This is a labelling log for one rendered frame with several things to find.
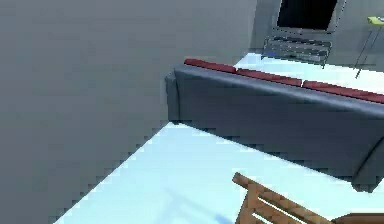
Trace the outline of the dark grey sofa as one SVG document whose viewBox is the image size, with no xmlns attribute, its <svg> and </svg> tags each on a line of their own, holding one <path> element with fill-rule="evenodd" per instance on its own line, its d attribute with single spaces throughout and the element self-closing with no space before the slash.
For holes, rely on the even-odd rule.
<svg viewBox="0 0 384 224">
<path fill-rule="evenodd" d="M 168 118 L 373 191 L 384 180 L 384 96 L 256 71 L 176 67 Z"/>
</svg>

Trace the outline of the brown wooden chair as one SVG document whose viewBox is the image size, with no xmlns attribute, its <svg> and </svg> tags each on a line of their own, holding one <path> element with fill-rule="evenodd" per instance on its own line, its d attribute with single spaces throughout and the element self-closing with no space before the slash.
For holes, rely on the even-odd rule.
<svg viewBox="0 0 384 224">
<path fill-rule="evenodd" d="M 384 224 L 384 213 L 349 213 L 328 220 L 239 172 L 232 181 L 247 191 L 235 224 Z"/>
</svg>

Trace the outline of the grey slatted television stand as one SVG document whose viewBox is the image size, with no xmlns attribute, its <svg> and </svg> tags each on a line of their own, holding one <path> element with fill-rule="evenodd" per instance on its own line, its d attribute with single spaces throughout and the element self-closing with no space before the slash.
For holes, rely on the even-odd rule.
<svg viewBox="0 0 384 224">
<path fill-rule="evenodd" d="M 272 36 L 264 40 L 261 58 L 269 57 L 325 67 L 332 43 L 297 37 Z"/>
</svg>

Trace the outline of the black television set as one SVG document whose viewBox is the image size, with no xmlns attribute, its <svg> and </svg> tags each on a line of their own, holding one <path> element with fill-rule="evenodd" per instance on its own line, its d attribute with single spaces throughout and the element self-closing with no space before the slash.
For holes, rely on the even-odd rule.
<svg viewBox="0 0 384 224">
<path fill-rule="evenodd" d="M 272 28 L 297 34 L 331 34 L 345 5 L 346 0 L 280 0 Z"/>
</svg>

